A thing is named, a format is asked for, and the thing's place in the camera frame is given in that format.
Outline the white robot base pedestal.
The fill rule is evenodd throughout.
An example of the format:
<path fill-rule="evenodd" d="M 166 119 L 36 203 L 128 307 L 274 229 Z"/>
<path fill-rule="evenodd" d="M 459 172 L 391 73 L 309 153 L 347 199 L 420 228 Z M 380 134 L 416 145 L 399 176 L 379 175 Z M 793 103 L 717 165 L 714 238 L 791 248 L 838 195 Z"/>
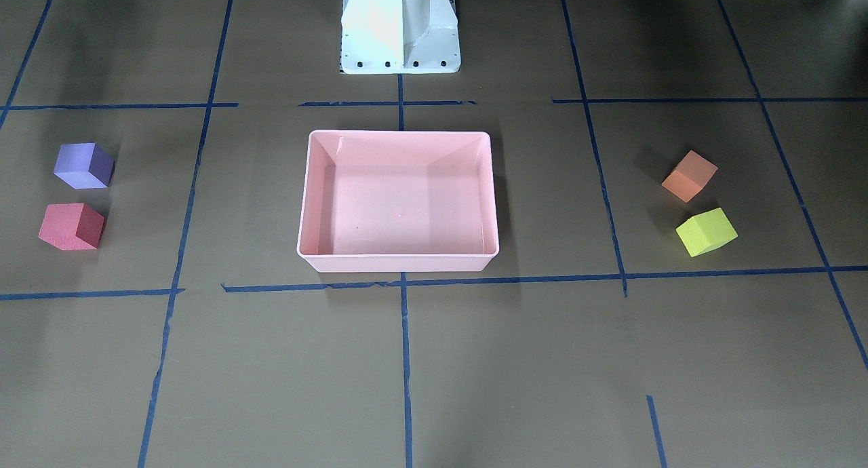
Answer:
<path fill-rule="evenodd" d="M 456 73 L 455 0 L 343 0 L 339 68 L 348 75 Z"/>

